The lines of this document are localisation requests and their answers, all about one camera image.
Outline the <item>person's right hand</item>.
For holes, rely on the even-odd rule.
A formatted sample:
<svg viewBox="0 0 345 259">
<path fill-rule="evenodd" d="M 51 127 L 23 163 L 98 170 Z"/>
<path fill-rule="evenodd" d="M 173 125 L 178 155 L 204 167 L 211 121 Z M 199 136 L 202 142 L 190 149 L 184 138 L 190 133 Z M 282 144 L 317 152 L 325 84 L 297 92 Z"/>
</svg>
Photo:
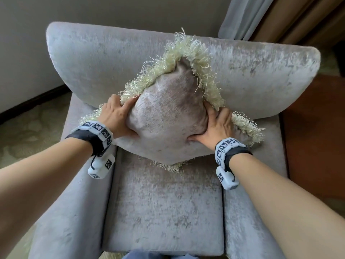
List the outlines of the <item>person's right hand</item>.
<svg viewBox="0 0 345 259">
<path fill-rule="evenodd" d="M 221 140 L 232 137 L 232 111 L 226 107 L 216 111 L 207 101 L 204 101 L 204 107 L 208 114 L 208 126 L 205 131 L 208 134 L 208 141 L 201 144 L 214 151 Z"/>
</svg>

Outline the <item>person's left hand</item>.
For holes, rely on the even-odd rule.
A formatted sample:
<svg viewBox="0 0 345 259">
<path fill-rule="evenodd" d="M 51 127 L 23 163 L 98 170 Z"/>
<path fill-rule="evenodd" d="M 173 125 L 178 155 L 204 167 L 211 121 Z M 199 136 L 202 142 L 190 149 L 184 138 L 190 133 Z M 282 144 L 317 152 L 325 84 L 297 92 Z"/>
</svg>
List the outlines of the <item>person's left hand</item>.
<svg viewBox="0 0 345 259">
<path fill-rule="evenodd" d="M 113 94 L 102 106 L 98 121 L 112 132 L 114 139 L 125 136 L 127 115 L 138 98 L 139 96 L 130 98 L 122 105 L 120 96 Z"/>
</svg>

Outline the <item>grey pillow with cream fringe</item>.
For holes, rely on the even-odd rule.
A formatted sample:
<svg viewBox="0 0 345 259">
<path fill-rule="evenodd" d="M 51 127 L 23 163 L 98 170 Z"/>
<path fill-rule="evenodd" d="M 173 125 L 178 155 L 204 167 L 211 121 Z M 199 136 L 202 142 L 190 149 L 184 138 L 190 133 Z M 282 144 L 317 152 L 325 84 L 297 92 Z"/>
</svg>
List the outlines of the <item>grey pillow with cream fringe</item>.
<svg viewBox="0 0 345 259">
<path fill-rule="evenodd" d="M 128 127 L 139 138 L 121 137 L 114 144 L 176 173 L 186 161 L 211 154 L 207 147 L 187 140 L 207 129 L 204 100 L 216 110 L 225 105 L 210 63 L 204 43 L 176 33 L 164 54 L 145 62 L 137 78 L 120 92 L 121 103 L 139 96 L 127 117 Z"/>
</svg>

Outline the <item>person's left forearm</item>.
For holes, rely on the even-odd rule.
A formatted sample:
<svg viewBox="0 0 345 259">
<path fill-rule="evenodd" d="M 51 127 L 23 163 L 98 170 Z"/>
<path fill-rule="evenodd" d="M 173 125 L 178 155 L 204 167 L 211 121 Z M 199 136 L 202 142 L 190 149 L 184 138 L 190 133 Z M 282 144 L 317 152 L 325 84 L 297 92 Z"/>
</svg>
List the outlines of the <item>person's left forearm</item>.
<svg viewBox="0 0 345 259">
<path fill-rule="evenodd" d="M 92 153 L 89 142 L 67 138 L 0 169 L 0 259 L 6 259 Z"/>
</svg>

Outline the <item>person's right forearm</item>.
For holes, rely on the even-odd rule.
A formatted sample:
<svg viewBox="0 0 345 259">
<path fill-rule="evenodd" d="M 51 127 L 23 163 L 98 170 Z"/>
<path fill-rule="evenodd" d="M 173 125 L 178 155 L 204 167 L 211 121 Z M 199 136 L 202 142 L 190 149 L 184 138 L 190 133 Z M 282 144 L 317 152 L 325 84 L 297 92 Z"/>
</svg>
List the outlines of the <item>person's right forearm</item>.
<svg viewBox="0 0 345 259">
<path fill-rule="evenodd" d="M 345 218 L 250 154 L 228 165 L 287 259 L 345 259 Z"/>
</svg>

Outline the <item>grey velvet seat cushion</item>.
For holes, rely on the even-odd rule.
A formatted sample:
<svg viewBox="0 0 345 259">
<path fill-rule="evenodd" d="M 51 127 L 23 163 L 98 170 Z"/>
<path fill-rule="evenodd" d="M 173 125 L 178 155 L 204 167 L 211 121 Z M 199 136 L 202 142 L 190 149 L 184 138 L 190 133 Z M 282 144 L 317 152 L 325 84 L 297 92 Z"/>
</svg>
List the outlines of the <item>grey velvet seat cushion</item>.
<svg viewBox="0 0 345 259">
<path fill-rule="evenodd" d="M 189 161 L 173 173 L 118 148 L 103 250 L 222 255 L 222 187 L 215 170 L 213 155 Z"/>
</svg>

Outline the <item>dark wooden baseboard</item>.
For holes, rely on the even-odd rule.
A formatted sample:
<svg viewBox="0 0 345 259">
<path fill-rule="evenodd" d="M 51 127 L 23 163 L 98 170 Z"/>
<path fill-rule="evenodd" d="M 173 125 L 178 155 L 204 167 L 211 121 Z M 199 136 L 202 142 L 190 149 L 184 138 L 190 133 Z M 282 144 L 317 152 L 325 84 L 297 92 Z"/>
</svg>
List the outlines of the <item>dark wooden baseboard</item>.
<svg viewBox="0 0 345 259">
<path fill-rule="evenodd" d="M 67 87 L 66 84 L 63 84 L 62 86 L 56 87 L 30 100 L 20 103 L 19 105 L 16 105 L 13 108 L 10 108 L 0 113 L 0 125 L 12 118 L 19 116 L 20 114 L 23 114 L 33 109 L 34 107 L 40 104 L 43 104 L 45 102 L 58 98 L 59 96 L 62 96 L 69 92 L 71 92 L 71 90 Z"/>
</svg>

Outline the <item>brown wooden side table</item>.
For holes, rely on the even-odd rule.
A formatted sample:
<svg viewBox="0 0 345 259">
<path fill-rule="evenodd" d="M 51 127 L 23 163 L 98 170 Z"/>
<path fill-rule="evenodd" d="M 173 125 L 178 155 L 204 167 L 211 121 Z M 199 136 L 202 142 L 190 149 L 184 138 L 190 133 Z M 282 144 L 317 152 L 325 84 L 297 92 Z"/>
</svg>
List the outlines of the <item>brown wooden side table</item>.
<svg viewBox="0 0 345 259">
<path fill-rule="evenodd" d="M 345 77 L 317 75 L 282 112 L 290 179 L 345 201 Z"/>
</svg>

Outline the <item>person's blue trousers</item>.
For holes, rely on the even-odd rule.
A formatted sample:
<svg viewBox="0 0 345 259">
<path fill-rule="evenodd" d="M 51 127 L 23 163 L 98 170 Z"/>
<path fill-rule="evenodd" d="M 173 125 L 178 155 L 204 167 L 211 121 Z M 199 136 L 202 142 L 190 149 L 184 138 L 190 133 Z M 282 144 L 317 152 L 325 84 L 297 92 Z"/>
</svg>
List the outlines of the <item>person's blue trousers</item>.
<svg viewBox="0 0 345 259">
<path fill-rule="evenodd" d="M 166 256 L 155 251 L 133 250 L 121 259 L 200 259 L 190 254 L 184 256 Z"/>
</svg>

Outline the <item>sheer grey curtain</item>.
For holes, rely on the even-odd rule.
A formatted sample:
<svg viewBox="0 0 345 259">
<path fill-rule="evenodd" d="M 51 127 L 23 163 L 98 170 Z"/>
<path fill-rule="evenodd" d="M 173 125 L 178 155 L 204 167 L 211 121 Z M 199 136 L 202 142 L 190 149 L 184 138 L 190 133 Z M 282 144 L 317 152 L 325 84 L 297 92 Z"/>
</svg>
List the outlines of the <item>sheer grey curtain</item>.
<svg viewBox="0 0 345 259">
<path fill-rule="evenodd" d="M 218 38 L 248 41 L 274 0 L 231 0 Z"/>
</svg>

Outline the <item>brown curtain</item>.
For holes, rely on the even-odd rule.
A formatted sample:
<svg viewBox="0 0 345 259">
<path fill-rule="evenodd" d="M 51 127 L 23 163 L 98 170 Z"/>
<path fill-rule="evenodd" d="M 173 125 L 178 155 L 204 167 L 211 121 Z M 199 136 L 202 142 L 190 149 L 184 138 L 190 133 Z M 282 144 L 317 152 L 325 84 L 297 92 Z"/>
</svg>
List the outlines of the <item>brown curtain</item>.
<svg viewBox="0 0 345 259">
<path fill-rule="evenodd" d="M 274 0 L 249 40 L 331 48 L 345 41 L 345 0 Z"/>
</svg>

